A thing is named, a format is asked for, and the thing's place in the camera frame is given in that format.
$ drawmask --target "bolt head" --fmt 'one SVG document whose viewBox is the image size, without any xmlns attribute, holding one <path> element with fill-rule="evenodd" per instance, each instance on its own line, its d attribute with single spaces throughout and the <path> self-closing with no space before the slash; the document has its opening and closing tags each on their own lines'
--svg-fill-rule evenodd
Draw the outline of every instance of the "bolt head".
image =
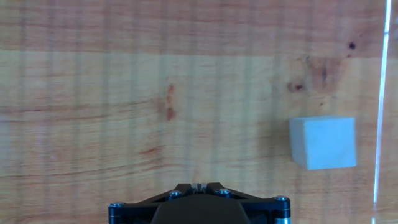
<svg viewBox="0 0 398 224">
<path fill-rule="evenodd" d="M 179 196 L 180 194 L 181 194 L 181 191 L 179 191 L 179 190 L 172 190 L 172 191 L 170 191 L 170 193 L 169 193 L 170 197 L 177 197 L 177 196 Z"/>
<path fill-rule="evenodd" d="M 287 199 L 289 199 L 288 197 L 284 196 L 284 195 L 278 195 L 274 197 L 275 200 L 280 201 L 280 202 L 284 202 Z"/>
<path fill-rule="evenodd" d="M 228 189 L 218 189 L 218 190 L 216 190 L 216 193 L 217 193 L 217 194 L 225 195 L 225 194 L 231 193 L 231 191 L 228 190 Z"/>
<path fill-rule="evenodd" d="M 115 202 L 115 203 L 110 204 L 109 207 L 112 207 L 112 208 L 121 208 L 121 207 L 123 207 L 125 204 L 126 204 L 126 203 L 124 203 L 124 202 Z"/>
</svg>

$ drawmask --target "metal bolt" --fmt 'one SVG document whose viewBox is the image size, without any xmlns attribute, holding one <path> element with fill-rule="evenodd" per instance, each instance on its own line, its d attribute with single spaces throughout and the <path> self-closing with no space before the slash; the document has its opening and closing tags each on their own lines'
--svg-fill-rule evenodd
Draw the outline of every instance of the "metal bolt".
<svg viewBox="0 0 398 224">
<path fill-rule="evenodd" d="M 169 193 L 170 197 L 177 197 L 177 196 L 179 196 L 180 194 L 181 194 L 181 191 L 179 191 L 179 190 L 172 190 L 172 191 L 170 191 L 170 193 Z"/>
<path fill-rule="evenodd" d="M 231 193 L 231 191 L 228 190 L 228 189 L 218 189 L 218 190 L 216 190 L 216 193 L 217 193 L 217 194 L 225 195 L 225 194 Z"/>
<path fill-rule="evenodd" d="M 109 205 L 109 207 L 113 207 L 113 208 L 121 208 L 125 205 L 126 203 L 124 202 L 115 202 Z"/>
<path fill-rule="evenodd" d="M 280 201 L 280 202 L 284 202 L 284 201 L 286 201 L 289 198 L 286 197 L 286 196 L 283 196 L 283 195 L 278 195 L 278 196 L 275 196 L 274 199 L 277 200 L 277 201 Z"/>
</svg>

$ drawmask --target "wood grain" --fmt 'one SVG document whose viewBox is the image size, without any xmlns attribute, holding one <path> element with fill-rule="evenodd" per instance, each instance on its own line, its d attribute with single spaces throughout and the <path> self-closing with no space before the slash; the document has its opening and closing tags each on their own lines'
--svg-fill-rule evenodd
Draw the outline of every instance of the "wood grain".
<svg viewBox="0 0 398 224">
<path fill-rule="evenodd" d="M 0 3 L 1 223 L 212 181 L 288 195 L 293 223 L 397 218 L 392 39 L 373 208 L 384 1 Z M 357 167 L 292 161 L 287 120 L 325 114 L 356 117 Z"/>
</svg>

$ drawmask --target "wooden surface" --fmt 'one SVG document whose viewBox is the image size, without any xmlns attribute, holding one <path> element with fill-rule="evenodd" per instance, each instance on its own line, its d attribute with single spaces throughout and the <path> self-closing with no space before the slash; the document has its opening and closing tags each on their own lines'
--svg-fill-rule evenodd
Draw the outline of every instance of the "wooden surface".
<svg viewBox="0 0 398 224">
<path fill-rule="evenodd" d="M 0 223 L 106 223 L 182 182 L 288 195 L 293 223 L 398 218 L 392 39 L 373 208 L 384 1 L 0 3 Z M 287 120 L 324 114 L 356 118 L 357 167 L 292 161 Z"/>
</svg>

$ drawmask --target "cube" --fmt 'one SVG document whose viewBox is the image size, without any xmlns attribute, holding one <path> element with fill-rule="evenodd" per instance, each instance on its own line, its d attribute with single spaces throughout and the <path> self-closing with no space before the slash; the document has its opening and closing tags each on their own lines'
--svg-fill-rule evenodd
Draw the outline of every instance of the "cube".
<svg viewBox="0 0 398 224">
<path fill-rule="evenodd" d="M 355 118 L 294 118 L 289 134 L 293 160 L 307 170 L 356 166 Z"/>
</svg>

